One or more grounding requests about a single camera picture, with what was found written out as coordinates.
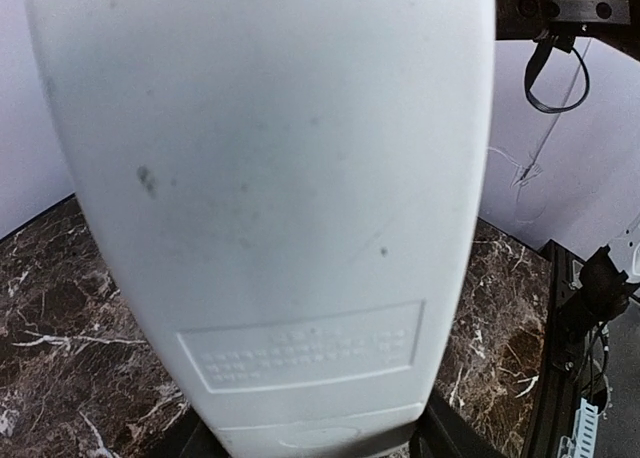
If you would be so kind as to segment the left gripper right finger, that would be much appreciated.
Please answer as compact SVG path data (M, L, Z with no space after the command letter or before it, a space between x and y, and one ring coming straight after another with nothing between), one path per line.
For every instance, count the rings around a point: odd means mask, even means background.
M439 395L431 395L409 440L409 456L471 458L480 452L470 426Z

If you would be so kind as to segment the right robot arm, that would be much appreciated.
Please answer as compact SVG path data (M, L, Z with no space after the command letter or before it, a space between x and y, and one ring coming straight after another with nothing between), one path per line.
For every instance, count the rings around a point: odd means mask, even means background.
M639 219L586 260L579 281L581 287L559 312L571 344L622 314L639 291Z

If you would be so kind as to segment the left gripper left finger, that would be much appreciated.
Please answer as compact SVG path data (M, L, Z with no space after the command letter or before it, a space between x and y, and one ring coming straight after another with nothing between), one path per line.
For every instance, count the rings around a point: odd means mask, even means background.
M195 412L188 412L177 426L176 452L179 458L223 458L225 449Z

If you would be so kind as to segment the white remote control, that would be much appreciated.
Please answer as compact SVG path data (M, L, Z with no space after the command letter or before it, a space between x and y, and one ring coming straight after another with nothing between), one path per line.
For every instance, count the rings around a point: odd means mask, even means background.
M380 457L446 348L495 0L25 0L91 233L233 457Z

